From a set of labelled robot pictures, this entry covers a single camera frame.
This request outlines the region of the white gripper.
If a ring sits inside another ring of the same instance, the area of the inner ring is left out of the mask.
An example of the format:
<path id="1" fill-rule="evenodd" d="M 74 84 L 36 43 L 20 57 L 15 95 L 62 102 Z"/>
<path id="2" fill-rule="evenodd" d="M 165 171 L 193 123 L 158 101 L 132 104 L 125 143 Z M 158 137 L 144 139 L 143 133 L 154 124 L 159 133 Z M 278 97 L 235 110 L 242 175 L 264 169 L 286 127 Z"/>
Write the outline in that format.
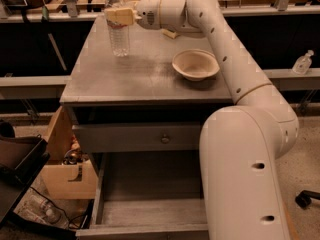
<path id="1" fill-rule="evenodd" d="M 159 30 L 161 0 L 140 0 L 136 10 L 128 7 L 107 8 L 104 13 L 107 20 L 120 25 L 133 25 L 137 23 L 145 28 Z"/>

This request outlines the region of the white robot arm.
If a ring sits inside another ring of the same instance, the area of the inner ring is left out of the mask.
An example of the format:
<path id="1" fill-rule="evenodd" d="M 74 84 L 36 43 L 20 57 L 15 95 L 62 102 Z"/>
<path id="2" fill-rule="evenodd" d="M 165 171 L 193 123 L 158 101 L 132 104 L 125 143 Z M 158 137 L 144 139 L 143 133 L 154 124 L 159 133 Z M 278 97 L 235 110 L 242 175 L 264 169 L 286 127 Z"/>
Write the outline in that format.
<path id="1" fill-rule="evenodd" d="M 291 240 L 275 161 L 295 144 L 296 113 L 226 22 L 217 0 L 140 0 L 105 16 L 121 25 L 201 33 L 233 106 L 214 112 L 200 135 L 210 240 Z"/>

